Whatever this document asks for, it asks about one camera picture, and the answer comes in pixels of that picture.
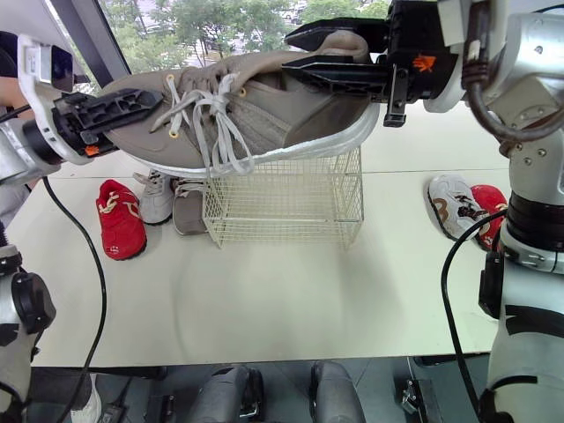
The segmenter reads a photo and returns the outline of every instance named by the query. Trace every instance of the shoelace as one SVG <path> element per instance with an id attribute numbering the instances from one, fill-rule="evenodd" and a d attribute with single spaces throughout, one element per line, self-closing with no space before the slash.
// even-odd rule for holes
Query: shoelace
<path id="1" fill-rule="evenodd" d="M 109 193 L 108 201 L 106 202 L 106 207 L 102 207 L 102 204 L 98 204 L 98 210 L 100 213 L 108 214 L 114 207 L 117 205 L 117 200 L 120 196 L 118 196 L 114 191 Z"/>
<path id="2" fill-rule="evenodd" d="M 135 172 L 133 174 L 133 179 L 145 185 L 144 195 L 149 197 L 158 195 L 161 192 L 162 184 L 164 183 L 164 175 L 155 170 L 152 170 L 148 177 L 144 174 L 138 174 Z"/>
<path id="3" fill-rule="evenodd" d="M 194 182 L 190 179 L 180 179 L 178 185 L 174 190 L 174 195 L 176 197 L 187 197 L 192 191 L 200 191 L 202 193 L 207 191 L 203 182 Z"/>
<path id="4" fill-rule="evenodd" d="M 202 90 L 193 90 L 190 93 L 184 93 L 182 98 L 180 98 L 174 86 L 174 75 L 168 75 L 167 85 L 173 96 L 172 107 L 161 115 L 151 128 L 151 132 L 154 132 L 170 118 L 170 131 L 168 134 L 172 138 L 177 138 L 182 119 L 190 127 L 193 126 L 208 177 L 211 176 L 211 168 L 218 174 L 228 172 L 230 166 L 228 166 L 227 163 L 231 164 L 233 169 L 239 174 L 248 174 L 255 168 L 253 155 L 250 153 L 243 139 L 243 135 L 227 116 L 226 106 L 229 103 L 229 99 L 226 97 L 226 94 L 230 92 L 230 87 L 235 77 L 236 75 L 233 73 L 225 75 L 219 83 L 219 89 L 216 94 Z M 194 104 L 194 111 L 192 113 L 192 121 L 190 121 L 185 108 L 192 104 Z M 218 139 L 211 149 L 211 160 L 208 146 L 205 142 L 204 130 L 202 128 L 204 106 L 209 107 L 210 115 L 215 116 L 215 122 L 218 125 Z M 234 141 L 237 141 L 245 151 L 245 162 L 235 157 Z"/>

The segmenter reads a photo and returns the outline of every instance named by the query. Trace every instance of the wire basket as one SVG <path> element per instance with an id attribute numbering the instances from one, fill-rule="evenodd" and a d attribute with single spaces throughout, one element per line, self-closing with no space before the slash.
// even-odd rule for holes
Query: wire basket
<path id="1" fill-rule="evenodd" d="M 364 219 L 360 148 L 273 161 L 207 184 L 204 223 L 220 247 L 226 241 L 306 241 L 347 248 Z"/>

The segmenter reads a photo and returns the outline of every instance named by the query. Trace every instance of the gray sneaker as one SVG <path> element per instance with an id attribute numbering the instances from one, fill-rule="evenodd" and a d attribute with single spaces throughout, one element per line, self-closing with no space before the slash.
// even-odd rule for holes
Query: gray sneaker
<path id="1" fill-rule="evenodd" d="M 179 179 L 173 181 L 173 223 L 180 235 L 205 234 L 207 228 L 202 219 L 204 204 L 203 182 Z"/>
<path id="2" fill-rule="evenodd" d="M 336 31 L 315 52 L 230 56 L 207 68 L 131 75 L 123 88 L 162 92 L 145 121 L 109 131 L 125 152 L 166 174 L 205 178 L 246 174 L 257 163 L 341 154 L 360 145 L 378 117 L 368 97 L 319 92 L 289 77 L 283 63 L 315 55 L 369 61 L 366 41 Z"/>

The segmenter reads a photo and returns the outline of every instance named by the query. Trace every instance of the red shoe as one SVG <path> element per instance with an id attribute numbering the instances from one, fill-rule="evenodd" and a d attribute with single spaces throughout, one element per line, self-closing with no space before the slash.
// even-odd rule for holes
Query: red shoe
<path id="1" fill-rule="evenodd" d="M 508 200 L 505 199 L 501 191 L 491 185 L 475 185 L 472 187 L 472 194 L 476 203 L 490 215 L 508 208 Z M 503 218 L 497 218 L 486 223 L 476 235 L 479 246 L 485 251 L 492 250 L 492 243 L 500 230 L 502 221 Z"/>
<path id="2" fill-rule="evenodd" d="M 114 260 L 141 254 L 147 245 L 137 197 L 121 183 L 108 179 L 96 200 L 104 252 Z"/>

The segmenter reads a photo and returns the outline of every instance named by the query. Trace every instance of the white table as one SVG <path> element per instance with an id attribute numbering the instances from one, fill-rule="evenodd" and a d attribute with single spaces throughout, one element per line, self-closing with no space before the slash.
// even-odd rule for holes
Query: white table
<path id="1" fill-rule="evenodd" d="M 108 319 L 96 367 L 452 353 L 439 277 L 452 245 L 429 214 L 426 182 L 457 171 L 509 194 L 507 161 L 463 105 L 446 115 L 408 108 L 401 130 L 363 145 L 366 220 L 347 251 L 333 245 L 228 243 L 148 226 L 147 250 L 104 256 L 94 207 L 114 177 L 140 193 L 117 152 L 65 165 L 54 191 L 92 235 L 108 282 Z M 100 287 L 78 230 L 42 184 L 8 230 L 26 269 L 46 280 L 57 317 L 36 366 L 79 366 L 100 316 Z M 478 307 L 485 254 L 468 242 L 453 263 L 450 298 L 466 352 L 489 350 L 496 323 Z"/>

